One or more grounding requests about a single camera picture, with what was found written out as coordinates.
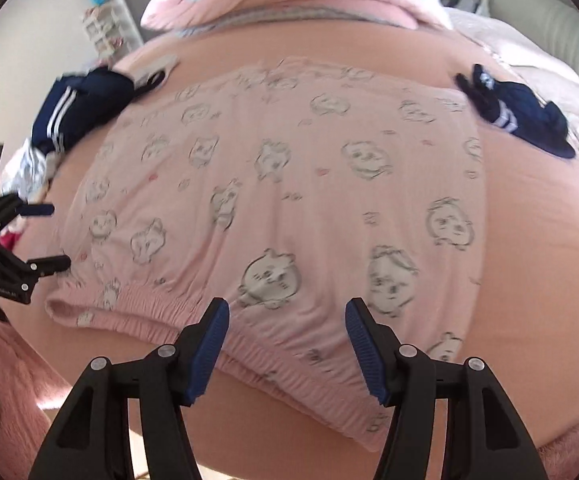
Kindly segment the pink cartoon print pajama garment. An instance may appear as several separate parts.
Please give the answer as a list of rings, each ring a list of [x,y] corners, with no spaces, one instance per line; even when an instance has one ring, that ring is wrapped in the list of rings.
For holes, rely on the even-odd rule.
[[[46,308],[162,344],[224,298],[220,370],[373,451],[388,413],[346,304],[457,356],[483,269],[481,168],[459,91],[304,60],[244,67],[119,117],[58,230],[72,266]]]

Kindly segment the white shelf with toys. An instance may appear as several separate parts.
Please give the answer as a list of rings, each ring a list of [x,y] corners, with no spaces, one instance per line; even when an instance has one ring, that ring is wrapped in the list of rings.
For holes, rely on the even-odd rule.
[[[112,66],[143,40],[125,0],[88,0],[82,15],[82,28],[101,64]]]

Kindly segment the navy striped garment left pile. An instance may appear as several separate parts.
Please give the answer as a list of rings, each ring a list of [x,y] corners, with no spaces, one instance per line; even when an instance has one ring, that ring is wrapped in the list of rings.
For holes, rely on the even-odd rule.
[[[156,70],[136,84],[107,67],[58,78],[32,124],[30,145],[43,155],[65,154],[165,79],[166,70]]]

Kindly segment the pink fluffy blanket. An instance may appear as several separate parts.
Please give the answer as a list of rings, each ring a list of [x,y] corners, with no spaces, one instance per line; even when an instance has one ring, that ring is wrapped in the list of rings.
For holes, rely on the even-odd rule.
[[[0,321],[0,474],[25,479],[50,427],[45,408],[58,408],[70,385],[17,333]]]

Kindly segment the white blue patterned clothes pile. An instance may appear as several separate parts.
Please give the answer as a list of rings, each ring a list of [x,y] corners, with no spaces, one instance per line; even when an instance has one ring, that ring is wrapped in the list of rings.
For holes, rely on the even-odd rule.
[[[16,194],[27,203],[41,203],[62,160],[61,153],[45,155],[26,140],[0,172],[0,197]]]

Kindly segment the magenta garment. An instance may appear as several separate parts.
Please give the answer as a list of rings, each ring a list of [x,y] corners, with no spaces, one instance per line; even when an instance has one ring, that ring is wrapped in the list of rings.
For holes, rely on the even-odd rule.
[[[12,252],[26,230],[27,220],[20,215],[23,206],[0,212],[0,245]]]

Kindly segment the white black small item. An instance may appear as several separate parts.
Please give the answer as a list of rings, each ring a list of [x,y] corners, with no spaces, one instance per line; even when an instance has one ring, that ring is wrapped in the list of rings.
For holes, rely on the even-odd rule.
[[[158,88],[169,78],[179,63],[178,55],[167,54],[148,64],[131,68],[129,74],[134,81],[134,88],[137,90]]]

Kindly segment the navy striped garment on bed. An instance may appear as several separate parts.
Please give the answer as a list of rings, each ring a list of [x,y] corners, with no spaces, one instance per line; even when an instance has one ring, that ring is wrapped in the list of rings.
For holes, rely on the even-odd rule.
[[[471,76],[457,74],[454,81],[491,126],[558,158],[576,157],[567,140],[568,122],[561,109],[553,102],[541,104],[525,84],[499,81],[480,64],[473,66]]]

